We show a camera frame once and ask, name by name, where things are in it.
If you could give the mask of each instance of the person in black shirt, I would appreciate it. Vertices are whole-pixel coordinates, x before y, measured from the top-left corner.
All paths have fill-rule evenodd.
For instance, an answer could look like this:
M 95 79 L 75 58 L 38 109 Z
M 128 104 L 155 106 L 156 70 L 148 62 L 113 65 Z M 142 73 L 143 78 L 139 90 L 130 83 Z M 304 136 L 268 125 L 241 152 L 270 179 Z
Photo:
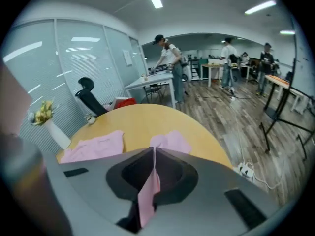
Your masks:
M 270 53 L 271 45 L 269 43 L 265 44 L 265 50 L 261 52 L 260 55 L 260 76 L 258 81 L 258 89 L 256 94 L 262 95 L 263 97 L 266 97 L 265 92 L 265 86 L 267 83 L 267 80 L 265 79 L 265 75 L 271 74 L 271 66 L 274 64 L 274 57 Z

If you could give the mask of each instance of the black shirt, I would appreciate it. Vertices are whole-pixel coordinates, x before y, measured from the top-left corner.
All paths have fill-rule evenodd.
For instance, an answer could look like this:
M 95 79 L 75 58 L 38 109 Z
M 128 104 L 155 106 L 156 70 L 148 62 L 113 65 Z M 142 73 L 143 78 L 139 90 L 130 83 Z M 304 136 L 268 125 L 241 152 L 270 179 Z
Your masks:
M 271 73 L 271 64 L 274 63 L 274 57 L 272 56 L 272 54 L 266 53 L 266 52 L 261 52 L 260 60 L 261 60 L 261 71 L 266 73 L 266 74 L 270 74 Z

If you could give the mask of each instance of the round wooden table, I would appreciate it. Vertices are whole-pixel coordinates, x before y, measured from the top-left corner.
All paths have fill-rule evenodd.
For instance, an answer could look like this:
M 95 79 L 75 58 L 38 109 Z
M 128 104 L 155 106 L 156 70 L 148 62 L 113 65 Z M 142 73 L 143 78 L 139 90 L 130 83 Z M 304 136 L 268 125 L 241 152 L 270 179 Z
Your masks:
M 192 147 L 190 155 L 215 161 L 232 169 L 230 160 L 217 140 L 190 116 L 170 107 L 137 104 L 112 110 L 99 116 L 92 125 L 86 124 L 71 138 L 70 149 L 79 140 L 107 135 L 115 130 L 124 132 L 124 151 L 146 148 L 151 137 L 178 130 Z M 57 155 L 63 157 L 64 151 Z

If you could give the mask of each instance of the white cable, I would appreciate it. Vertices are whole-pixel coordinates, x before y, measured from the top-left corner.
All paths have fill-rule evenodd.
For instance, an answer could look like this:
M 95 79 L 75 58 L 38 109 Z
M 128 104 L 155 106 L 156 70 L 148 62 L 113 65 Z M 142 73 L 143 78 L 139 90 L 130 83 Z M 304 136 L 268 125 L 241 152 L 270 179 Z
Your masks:
M 239 141 L 240 148 L 241 148 L 241 154 L 242 154 L 243 164 L 245 164 L 245 159 L 244 159 L 244 154 L 243 154 L 243 147 L 242 147 L 242 143 L 241 143 L 241 139 L 240 139 L 240 130 L 239 130 L 239 125 L 238 125 L 237 118 L 236 118 L 236 113 L 235 113 L 235 111 L 234 111 L 232 105 L 230 105 L 230 107 L 231 107 L 231 109 L 232 109 L 232 111 L 233 111 L 233 113 L 234 113 L 234 117 L 235 117 L 235 121 L 236 121 L 236 126 L 237 126 L 238 141 Z M 273 189 L 275 189 L 279 184 L 281 184 L 281 182 L 282 182 L 282 178 L 283 178 L 283 176 L 284 176 L 285 160 L 286 160 L 286 157 L 284 158 L 284 161 L 283 161 L 283 168 L 282 168 L 282 174 L 281 174 L 280 181 L 279 181 L 276 185 L 274 185 L 274 186 L 272 186 L 272 187 L 270 187 L 269 184 L 268 184 L 266 181 L 261 180 L 261 179 L 259 179 L 259 178 L 256 177 L 255 170 L 254 170 L 254 165 L 253 165 L 251 162 L 247 162 L 246 165 L 250 164 L 250 165 L 252 166 L 252 171 L 253 171 L 254 177 L 255 177 L 255 179 L 256 179 L 257 181 L 264 183 L 269 189 L 273 190 Z

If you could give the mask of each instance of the wooden floor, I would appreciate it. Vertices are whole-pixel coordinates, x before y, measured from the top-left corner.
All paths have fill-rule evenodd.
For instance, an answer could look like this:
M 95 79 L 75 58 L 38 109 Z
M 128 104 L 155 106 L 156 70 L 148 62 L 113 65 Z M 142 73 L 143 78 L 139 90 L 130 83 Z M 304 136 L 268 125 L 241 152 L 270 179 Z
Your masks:
M 214 135 L 234 167 L 243 162 L 242 146 L 244 161 L 254 165 L 258 179 L 266 181 L 270 187 L 281 181 L 276 188 L 269 189 L 266 184 L 253 180 L 254 184 L 268 192 L 281 206 L 297 197 L 303 190 L 313 167 L 315 151 L 313 141 L 310 140 L 306 145 L 308 160 L 302 162 L 304 155 L 296 137 L 300 134 L 305 140 L 308 133 L 286 123 L 277 122 L 268 135 L 271 151 L 266 154 L 266 143 L 259 124 L 263 122 L 268 128 L 271 119 L 263 112 L 267 98 L 255 95 L 257 84 L 240 83 L 236 87 L 236 96 L 247 99 L 236 99 L 231 102 L 230 94 L 219 89 L 216 81 L 210 88 L 207 83 L 207 81 L 184 83 L 189 96 L 185 96 L 184 103 L 177 103 L 176 108 L 197 120 Z M 162 104 L 170 105 L 168 86 L 163 87 Z M 290 111 L 293 100 L 294 96 L 291 95 L 281 118 L 313 129 L 314 117 L 309 111 L 305 111 L 303 115 Z M 153 97 L 152 103 L 161 104 L 156 96 Z M 270 105 L 276 107 L 278 103 L 274 94 Z

